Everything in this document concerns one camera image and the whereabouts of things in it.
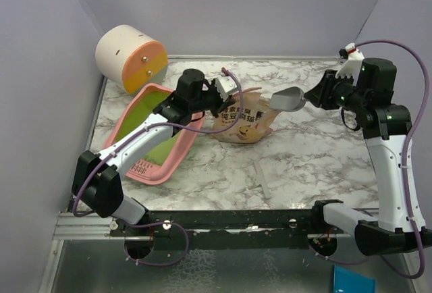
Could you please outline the metal litter scoop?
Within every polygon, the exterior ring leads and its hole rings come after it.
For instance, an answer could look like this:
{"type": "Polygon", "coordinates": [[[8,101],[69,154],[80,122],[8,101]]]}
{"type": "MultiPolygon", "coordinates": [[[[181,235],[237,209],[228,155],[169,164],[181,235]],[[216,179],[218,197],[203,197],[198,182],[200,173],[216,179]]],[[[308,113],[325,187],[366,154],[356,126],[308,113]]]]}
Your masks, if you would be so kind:
{"type": "Polygon", "coordinates": [[[293,86],[273,93],[269,107],[277,111],[296,112],[300,111],[305,104],[303,90],[293,86]]]}

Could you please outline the beige cat litter bag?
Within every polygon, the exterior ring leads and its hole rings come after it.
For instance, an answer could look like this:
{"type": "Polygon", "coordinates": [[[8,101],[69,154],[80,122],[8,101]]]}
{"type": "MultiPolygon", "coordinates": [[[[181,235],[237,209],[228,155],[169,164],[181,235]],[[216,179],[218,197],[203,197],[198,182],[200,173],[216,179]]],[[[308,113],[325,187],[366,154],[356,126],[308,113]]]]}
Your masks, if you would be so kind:
{"type": "Polygon", "coordinates": [[[229,129],[211,134],[221,142],[252,144],[270,135],[271,124],[281,111],[270,108],[270,99],[264,97],[261,87],[243,91],[243,110],[240,119],[229,129]]]}

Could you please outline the clear bag sealing clip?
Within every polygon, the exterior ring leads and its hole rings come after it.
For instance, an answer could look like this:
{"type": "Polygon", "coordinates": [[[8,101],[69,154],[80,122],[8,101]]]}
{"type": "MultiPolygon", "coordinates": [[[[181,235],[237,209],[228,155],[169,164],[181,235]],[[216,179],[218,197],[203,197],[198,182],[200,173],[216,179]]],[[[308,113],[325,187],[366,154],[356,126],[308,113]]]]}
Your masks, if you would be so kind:
{"type": "Polygon", "coordinates": [[[271,193],[269,190],[269,187],[267,185],[267,181],[265,179],[261,164],[258,161],[255,161],[253,163],[253,177],[254,177],[254,183],[257,186],[260,186],[262,191],[263,191],[263,195],[265,199],[270,199],[271,198],[271,193]]]}

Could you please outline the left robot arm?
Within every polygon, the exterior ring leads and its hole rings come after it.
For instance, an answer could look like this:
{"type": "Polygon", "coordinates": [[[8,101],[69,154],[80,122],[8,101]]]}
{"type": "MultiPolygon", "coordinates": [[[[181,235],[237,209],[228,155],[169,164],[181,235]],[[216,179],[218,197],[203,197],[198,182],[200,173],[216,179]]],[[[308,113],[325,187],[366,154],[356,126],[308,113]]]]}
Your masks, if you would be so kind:
{"type": "Polygon", "coordinates": [[[207,80],[200,70],[184,70],[175,90],[138,127],[98,153],[83,152],[72,183],[74,216],[86,216],[78,210],[84,203],[91,213],[120,219],[132,234],[144,234],[149,227],[148,209],[124,194],[122,178],[135,162],[180,130],[198,132],[190,127],[195,113],[210,111],[217,116],[234,104],[233,95],[242,90],[240,82],[230,71],[222,72],[207,80]]]}

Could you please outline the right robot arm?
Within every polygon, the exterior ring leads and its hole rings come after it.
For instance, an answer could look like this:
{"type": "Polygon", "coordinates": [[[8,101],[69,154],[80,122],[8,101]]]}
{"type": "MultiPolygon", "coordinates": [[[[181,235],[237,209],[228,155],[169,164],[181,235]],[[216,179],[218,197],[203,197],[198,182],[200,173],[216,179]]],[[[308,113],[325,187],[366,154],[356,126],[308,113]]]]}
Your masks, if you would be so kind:
{"type": "Polygon", "coordinates": [[[411,116],[403,105],[392,103],[397,68],[389,60],[363,59],[358,77],[326,70],[304,98],[324,110],[342,108],[355,114],[371,158],[379,192],[377,217],[363,215],[340,201],[319,203],[310,216],[314,231],[325,233],[336,226],[354,237],[366,255],[412,252],[431,246],[416,199],[410,155],[403,146],[411,130],[411,116]]]}

